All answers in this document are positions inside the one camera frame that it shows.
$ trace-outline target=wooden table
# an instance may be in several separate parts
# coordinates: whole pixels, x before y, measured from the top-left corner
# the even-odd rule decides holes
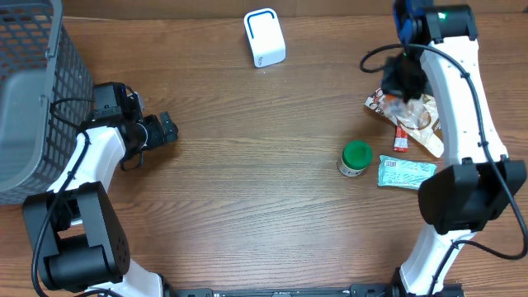
[[[281,25],[285,62],[255,69],[239,19],[66,22],[97,83],[129,84],[147,113],[169,111],[180,128],[180,140],[146,153],[143,168],[116,171],[109,193],[133,258],[177,288],[386,282],[422,227],[415,191],[377,187],[378,156],[435,159],[414,142],[394,153],[394,127],[363,108],[380,74],[358,63],[397,41],[392,17]],[[478,29],[495,125],[511,158],[526,160],[528,19],[479,15]],[[369,143],[375,160],[346,178],[336,161],[353,139]],[[528,187],[516,198],[528,214]],[[476,239],[521,249],[510,209]],[[0,295],[32,295],[30,263],[21,207],[0,207]],[[468,296],[528,295],[526,260],[473,247],[447,279]]]

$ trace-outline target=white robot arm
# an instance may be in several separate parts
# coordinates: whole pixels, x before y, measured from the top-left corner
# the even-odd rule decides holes
[[[444,278],[464,246],[456,243],[472,243],[469,240],[475,233],[488,220],[496,219],[510,202],[523,233],[526,231],[515,202],[508,200],[526,180],[526,167],[523,162],[508,159],[493,125],[480,78],[478,33],[470,8],[434,7],[430,0],[402,0],[395,2],[394,12],[405,54],[390,60],[392,64],[384,68],[382,89],[412,100],[424,91],[416,89],[417,82],[431,84],[447,168],[420,187],[418,201],[426,224],[411,256],[395,274],[393,287],[399,296],[439,292],[447,296],[450,292],[443,291]],[[507,189],[499,182],[500,174]],[[526,238],[519,257],[525,254]]]
[[[122,83],[97,85],[94,94],[96,108],[75,126],[82,133],[66,168],[46,193],[27,197],[22,207],[34,262],[50,290],[162,296],[167,287],[163,278],[130,258],[125,232],[106,192],[118,163],[124,168],[134,155],[176,141],[177,127],[167,112],[160,115],[161,123],[155,115],[143,117],[140,95]],[[53,105],[51,113],[59,118]],[[57,235],[76,224],[83,224],[85,234]],[[33,285],[43,296],[37,266],[32,267]]]

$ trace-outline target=green lid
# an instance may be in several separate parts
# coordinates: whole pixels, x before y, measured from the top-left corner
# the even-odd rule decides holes
[[[372,148],[361,140],[355,140],[346,145],[342,157],[348,167],[355,170],[365,169],[372,161]]]

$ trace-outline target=snack package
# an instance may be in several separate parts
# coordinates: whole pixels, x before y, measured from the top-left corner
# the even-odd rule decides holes
[[[427,148],[435,157],[444,153],[440,118],[435,97],[423,94],[404,108],[398,98],[385,96],[381,89],[366,99],[365,106],[401,126],[411,137]]]
[[[408,151],[408,134],[401,126],[396,126],[396,136],[394,137],[394,152],[406,153]]]
[[[378,186],[397,186],[418,190],[423,181],[435,174],[436,165],[400,160],[380,155]]]

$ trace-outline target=gray plastic basket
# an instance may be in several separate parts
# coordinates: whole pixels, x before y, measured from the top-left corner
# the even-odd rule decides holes
[[[76,131],[51,116],[50,103],[92,98],[62,16],[60,0],[0,2],[0,205],[46,191],[75,149]],[[80,123],[91,109],[69,101],[58,113]]]

